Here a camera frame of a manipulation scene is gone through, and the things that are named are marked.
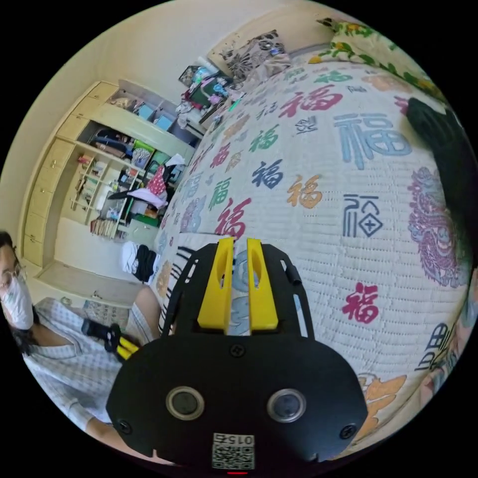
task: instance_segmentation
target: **floor mat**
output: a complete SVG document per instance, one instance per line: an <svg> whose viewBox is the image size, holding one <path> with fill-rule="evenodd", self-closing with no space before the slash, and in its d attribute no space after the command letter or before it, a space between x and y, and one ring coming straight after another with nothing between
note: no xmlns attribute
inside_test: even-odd
<svg viewBox="0 0 478 478"><path fill-rule="evenodd" d="M89 317L93 315L100 324L109 326L116 323L121 330L124 330L128 323L129 309L101 304L93 300L87 300L83 308L88 311Z"/></svg>

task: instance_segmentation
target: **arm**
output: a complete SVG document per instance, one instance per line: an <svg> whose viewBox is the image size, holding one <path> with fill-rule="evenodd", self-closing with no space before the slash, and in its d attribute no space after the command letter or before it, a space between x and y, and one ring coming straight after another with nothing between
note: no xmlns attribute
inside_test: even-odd
<svg viewBox="0 0 478 478"><path fill-rule="evenodd" d="M173 465L174 463L168 462L156 456L156 451L151 457L146 457L141 453L138 453L131 449L121 438L120 434L110 425L106 425L97 418L91 418L86 425L85 432L90 435L90 437L95 438L99 442L107 445L111 448L115 448L119 452L126 453L135 458L141 458L143 460L148 460L149 462L160 463L162 465Z"/></svg>

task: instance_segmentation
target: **white wall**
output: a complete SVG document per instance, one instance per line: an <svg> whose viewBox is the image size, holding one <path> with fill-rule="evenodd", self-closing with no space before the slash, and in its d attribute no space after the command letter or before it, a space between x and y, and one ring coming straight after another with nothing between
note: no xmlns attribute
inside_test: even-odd
<svg viewBox="0 0 478 478"><path fill-rule="evenodd" d="M178 103L177 80L187 65L222 38L268 11L303 0L174 0L114 26L78 52L52 78L32 105L13 141L0 179L0 229L19 241L28 176L53 129L74 101L98 80L128 79ZM63 219L55 258L97 274L134 280L120 269L120 245L94 237L87 226Z"/></svg>
<svg viewBox="0 0 478 478"><path fill-rule="evenodd" d="M68 61L45 86L23 120L0 177L0 229L18 242L23 197L32 171L53 129L74 101L99 78L107 36L100 36Z"/></svg>
<svg viewBox="0 0 478 478"><path fill-rule="evenodd" d="M77 269L115 279L139 282L123 272L120 265L121 244L90 233L87 226L61 218L55 244L55 259Z"/></svg>
<svg viewBox="0 0 478 478"><path fill-rule="evenodd" d="M303 0L173 0L119 23L111 36L106 81L118 78L150 88L179 104L185 91L177 79L188 65L222 38L268 11Z"/></svg>

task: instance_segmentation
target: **screw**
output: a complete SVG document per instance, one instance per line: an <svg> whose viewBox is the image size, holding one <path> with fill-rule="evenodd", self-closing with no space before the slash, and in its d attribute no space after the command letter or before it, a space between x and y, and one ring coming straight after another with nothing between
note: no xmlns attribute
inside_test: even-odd
<svg viewBox="0 0 478 478"><path fill-rule="evenodd" d="M342 440L348 440L355 435L356 431L357 427L354 424L347 425L340 431L340 438L342 438Z"/></svg>
<svg viewBox="0 0 478 478"><path fill-rule="evenodd" d="M129 435L131 433L131 426L128 422L124 420L120 420L118 422L118 425L121 432L124 433L125 435Z"/></svg>
<svg viewBox="0 0 478 478"><path fill-rule="evenodd" d="M233 357L236 357L238 359L239 357L242 357L245 354L245 348L243 345L235 344L231 346L231 348L229 349L229 353Z"/></svg>

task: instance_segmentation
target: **qr code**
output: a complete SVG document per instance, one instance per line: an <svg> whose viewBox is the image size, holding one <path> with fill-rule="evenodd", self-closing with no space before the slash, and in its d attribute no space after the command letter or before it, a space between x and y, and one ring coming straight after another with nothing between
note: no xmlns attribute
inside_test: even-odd
<svg viewBox="0 0 478 478"><path fill-rule="evenodd" d="M213 468L223 470L253 470L254 447L214 443Z"/></svg>

